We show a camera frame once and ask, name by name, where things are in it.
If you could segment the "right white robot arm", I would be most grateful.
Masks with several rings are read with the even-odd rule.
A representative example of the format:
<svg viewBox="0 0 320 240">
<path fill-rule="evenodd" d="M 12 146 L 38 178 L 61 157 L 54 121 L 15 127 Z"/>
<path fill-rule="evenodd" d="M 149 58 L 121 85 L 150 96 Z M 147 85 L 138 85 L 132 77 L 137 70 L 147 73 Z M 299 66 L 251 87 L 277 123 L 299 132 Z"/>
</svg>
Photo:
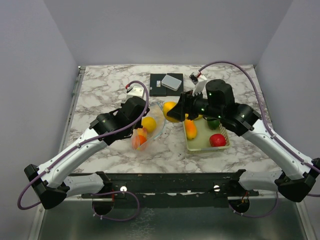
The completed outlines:
<svg viewBox="0 0 320 240">
<path fill-rule="evenodd" d="M 271 132 L 252 107 L 236 103 L 231 85 L 224 80 L 210 80 L 205 90 L 206 98 L 202 93 L 183 92 L 167 116 L 180 122 L 193 120 L 198 115 L 219 120 L 224 128 L 254 144 L 281 169 L 273 172 L 239 170 L 236 179 L 229 184 L 230 191 L 236 196 L 251 190 L 273 191 L 292 202 L 301 202 L 316 183 L 320 161 L 302 154 Z"/>
</svg>

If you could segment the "green lime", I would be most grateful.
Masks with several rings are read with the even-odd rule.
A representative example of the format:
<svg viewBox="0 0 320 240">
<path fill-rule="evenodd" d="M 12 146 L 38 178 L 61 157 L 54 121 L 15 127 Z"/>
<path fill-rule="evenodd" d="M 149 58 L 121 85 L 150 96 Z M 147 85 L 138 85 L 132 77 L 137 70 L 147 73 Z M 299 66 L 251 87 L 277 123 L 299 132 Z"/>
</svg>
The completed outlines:
<svg viewBox="0 0 320 240">
<path fill-rule="evenodd" d="M 220 121 L 218 119 L 210 119 L 207 121 L 207 126 L 211 130 L 216 130 L 220 126 Z"/>
</svg>

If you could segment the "pale green plastic basket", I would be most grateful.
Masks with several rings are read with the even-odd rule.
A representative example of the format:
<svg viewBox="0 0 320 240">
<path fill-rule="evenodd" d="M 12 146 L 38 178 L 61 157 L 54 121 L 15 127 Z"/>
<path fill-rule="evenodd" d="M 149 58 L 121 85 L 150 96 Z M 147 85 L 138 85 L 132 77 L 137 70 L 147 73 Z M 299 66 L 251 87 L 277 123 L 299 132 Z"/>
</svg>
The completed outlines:
<svg viewBox="0 0 320 240">
<path fill-rule="evenodd" d="M 183 130 L 186 141 L 186 148 L 188 153 L 201 153 L 201 152 L 212 152 L 218 150 L 224 150 L 230 147 L 229 135 L 225 127 L 220 123 L 219 127 L 215 130 L 212 130 L 207 125 L 207 120 L 201 118 L 199 120 L 194 120 L 194 123 L 197 128 L 197 136 L 193 140 L 188 140 L 186 137 L 185 131 L 185 121 L 183 122 Z M 214 134 L 222 134 L 225 137 L 226 145 L 220 147 L 211 147 L 210 145 L 210 136 Z"/>
</svg>

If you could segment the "yellow lemon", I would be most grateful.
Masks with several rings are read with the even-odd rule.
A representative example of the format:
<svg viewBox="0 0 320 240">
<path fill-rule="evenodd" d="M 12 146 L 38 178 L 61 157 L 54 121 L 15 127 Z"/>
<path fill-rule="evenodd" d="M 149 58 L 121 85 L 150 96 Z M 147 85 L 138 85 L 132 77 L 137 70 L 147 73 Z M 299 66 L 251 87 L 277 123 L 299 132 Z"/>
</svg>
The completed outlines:
<svg viewBox="0 0 320 240">
<path fill-rule="evenodd" d="M 141 121 L 141 125 L 149 134 L 152 133 L 157 127 L 156 120 L 150 116 L 144 117 Z"/>
</svg>

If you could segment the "yellow orange mango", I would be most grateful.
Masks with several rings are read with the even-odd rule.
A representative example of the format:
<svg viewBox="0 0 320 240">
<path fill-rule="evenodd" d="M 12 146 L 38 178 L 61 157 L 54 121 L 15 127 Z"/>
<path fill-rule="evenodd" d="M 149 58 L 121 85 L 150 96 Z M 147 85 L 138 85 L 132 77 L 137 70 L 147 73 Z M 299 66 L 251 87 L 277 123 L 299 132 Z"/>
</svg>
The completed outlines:
<svg viewBox="0 0 320 240">
<path fill-rule="evenodd" d="M 184 128 L 185 128 L 186 138 L 188 140 L 193 140 L 197 137 L 197 127 L 193 120 L 186 119 L 184 121 Z"/>
</svg>

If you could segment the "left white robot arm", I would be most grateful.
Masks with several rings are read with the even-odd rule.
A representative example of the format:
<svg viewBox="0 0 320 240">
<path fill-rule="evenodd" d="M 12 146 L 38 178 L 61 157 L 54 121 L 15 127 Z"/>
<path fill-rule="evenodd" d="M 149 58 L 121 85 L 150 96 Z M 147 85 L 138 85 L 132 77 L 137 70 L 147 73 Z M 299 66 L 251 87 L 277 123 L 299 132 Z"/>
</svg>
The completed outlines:
<svg viewBox="0 0 320 240">
<path fill-rule="evenodd" d="M 118 140 L 128 139 L 149 112 L 149 101 L 130 97 L 120 108 L 99 114 L 83 134 L 58 155 L 37 166 L 29 164 L 24 173 L 46 209 L 52 209 L 66 198 L 81 194 L 97 194 L 103 198 L 111 190 L 105 174 L 70 174 L 95 153 Z"/>
</svg>

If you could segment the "red apple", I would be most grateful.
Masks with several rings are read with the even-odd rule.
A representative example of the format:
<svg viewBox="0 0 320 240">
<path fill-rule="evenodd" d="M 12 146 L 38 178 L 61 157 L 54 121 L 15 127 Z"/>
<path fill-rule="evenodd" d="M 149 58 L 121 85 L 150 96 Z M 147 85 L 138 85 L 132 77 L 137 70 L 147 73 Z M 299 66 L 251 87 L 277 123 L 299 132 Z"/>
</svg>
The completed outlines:
<svg viewBox="0 0 320 240">
<path fill-rule="evenodd" d="M 210 136 L 209 143 L 211 147 L 223 147 L 227 144 L 227 141 L 222 134 L 216 133 Z"/>
</svg>

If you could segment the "orange tangerine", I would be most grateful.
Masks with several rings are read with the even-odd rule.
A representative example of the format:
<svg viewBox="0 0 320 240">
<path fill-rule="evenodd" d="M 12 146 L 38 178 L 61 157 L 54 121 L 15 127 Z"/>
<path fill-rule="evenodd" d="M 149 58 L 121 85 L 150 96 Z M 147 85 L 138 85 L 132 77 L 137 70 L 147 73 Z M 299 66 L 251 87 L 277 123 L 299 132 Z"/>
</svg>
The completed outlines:
<svg viewBox="0 0 320 240">
<path fill-rule="evenodd" d="M 147 141 L 147 138 L 143 135 L 137 135 L 134 140 L 132 141 L 132 146 L 138 150 L 140 149 L 141 145 L 143 145 Z"/>
</svg>

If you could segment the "clear zip top bag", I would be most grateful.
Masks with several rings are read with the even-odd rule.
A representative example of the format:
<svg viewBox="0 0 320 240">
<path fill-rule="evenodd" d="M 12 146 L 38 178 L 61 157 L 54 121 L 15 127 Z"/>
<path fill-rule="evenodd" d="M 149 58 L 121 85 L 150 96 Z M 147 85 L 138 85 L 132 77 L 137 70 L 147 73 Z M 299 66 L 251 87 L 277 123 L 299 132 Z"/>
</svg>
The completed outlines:
<svg viewBox="0 0 320 240">
<path fill-rule="evenodd" d="M 161 135 L 166 119 L 158 102 L 149 105 L 149 112 L 142 118 L 141 127 L 134 129 L 131 136 L 133 150 L 145 151 Z"/>
</svg>

